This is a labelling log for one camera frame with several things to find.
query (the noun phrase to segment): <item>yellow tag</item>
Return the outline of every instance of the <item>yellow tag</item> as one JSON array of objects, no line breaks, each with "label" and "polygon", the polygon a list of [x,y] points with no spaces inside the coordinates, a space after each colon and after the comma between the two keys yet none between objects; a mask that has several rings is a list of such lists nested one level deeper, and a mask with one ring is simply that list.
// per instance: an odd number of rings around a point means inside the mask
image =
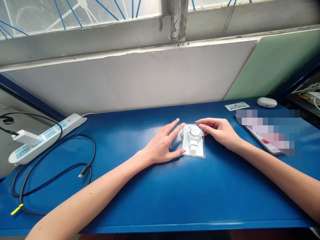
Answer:
[{"label": "yellow tag", "polygon": [[12,213],[10,213],[10,215],[12,216],[13,214],[15,214],[22,206],[23,206],[23,203],[21,203],[19,207],[17,207]]}]

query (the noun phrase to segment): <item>small white card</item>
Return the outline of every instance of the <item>small white card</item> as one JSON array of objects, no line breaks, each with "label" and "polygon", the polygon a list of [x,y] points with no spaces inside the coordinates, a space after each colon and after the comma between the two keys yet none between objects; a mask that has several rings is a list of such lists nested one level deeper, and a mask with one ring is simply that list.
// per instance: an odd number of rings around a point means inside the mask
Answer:
[{"label": "small white card", "polygon": [[229,111],[233,111],[233,110],[237,110],[237,109],[241,109],[241,108],[246,108],[246,107],[250,107],[248,104],[246,104],[245,102],[241,102],[241,103],[233,103],[233,104],[229,104],[229,105],[224,105]]}]

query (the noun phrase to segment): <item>clear plastic packaging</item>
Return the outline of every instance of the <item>clear plastic packaging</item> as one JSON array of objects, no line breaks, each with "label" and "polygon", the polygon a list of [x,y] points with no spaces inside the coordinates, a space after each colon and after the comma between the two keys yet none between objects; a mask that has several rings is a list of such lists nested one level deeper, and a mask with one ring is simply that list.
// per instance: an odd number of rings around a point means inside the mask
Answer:
[{"label": "clear plastic packaging", "polygon": [[197,124],[185,124],[180,131],[182,149],[186,152],[182,155],[206,158],[204,151],[204,131]]}]

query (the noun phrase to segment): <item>power strip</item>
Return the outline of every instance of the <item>power strip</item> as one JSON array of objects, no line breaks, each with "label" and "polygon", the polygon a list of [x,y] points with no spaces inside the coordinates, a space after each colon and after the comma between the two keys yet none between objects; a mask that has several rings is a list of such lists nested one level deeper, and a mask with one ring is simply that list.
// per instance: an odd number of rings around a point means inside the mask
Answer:
[{"label": "power strip", "polygon": [[[311,103],[312,105],[314,105],[314,101],[313,99],[316,97],[316,96],[319,96],[320,95],[320,92],[307,92],[304,94],[304,96],[306,97],[309,97],[310,99],[305,99],[306,101],[308,101],[309,103]],[[320,98],[317,97],[316,99],[316,104],[319,106],[320,105]]]},{"label": "power strip", "polygon": [[[62,127],[62,136],[65,136],[73,129],[83,124],[87,118],[83,118],[78,114],[72,114],[59,124]],[[25,144],[9,156],[9,162],[17,165],[24,165],[29,163],[32,159],[38,156],[40,153],[50,147],[59,137],[61,129],[58,125],[53,126],[49,130],[45,131],[39,137],[41,141],[34,146]]]}]

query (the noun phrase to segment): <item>blue desk surface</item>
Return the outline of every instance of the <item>blue desk surface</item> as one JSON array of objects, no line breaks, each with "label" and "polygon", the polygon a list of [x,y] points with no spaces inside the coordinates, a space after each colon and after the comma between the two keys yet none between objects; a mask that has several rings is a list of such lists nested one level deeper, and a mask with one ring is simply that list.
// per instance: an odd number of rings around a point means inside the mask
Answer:
[{"label": "blue desk surface", "polygon": [[[255,99],[244,101],[251,106],[247,109],[261,109]],[[259,147],[233,118],[235,111],[230,112],[224,107],[236,102],[239,101],[96,114],[89,116],[86,123],[70,134],[84,133],[97,143],[92,180],[130,158],[152,139],[161,126],[177,117],[186,123],[204,117],[226,118],[240,137]],[[320,180],[320,131],[302,119],[300,131],[300,157],[278,155],[278,158]],[[172,150],[180,147],[180,140],[179,137],[174,140]],[[316,226],[267,177],[211,136],[205,138],[205,151],[206,159],[183,156],[143,170],[82,233]],[[26,190],[72,164],[88,162],[92,152],[92,143],[82,137],[64,143],[37,166]],[[82,168],[68,172],[25,197],[25,206],[33,211],[49,212],[86,185],[88,176],[78,178]],[[21,211],[10,216],[18,206],[18,199],[10,194],[16,172],[13,171],[0,184],[0,235],[26,235],[41,219],[41,216]],[[16,191],[24,177],[22,174],[19,178]]]}]

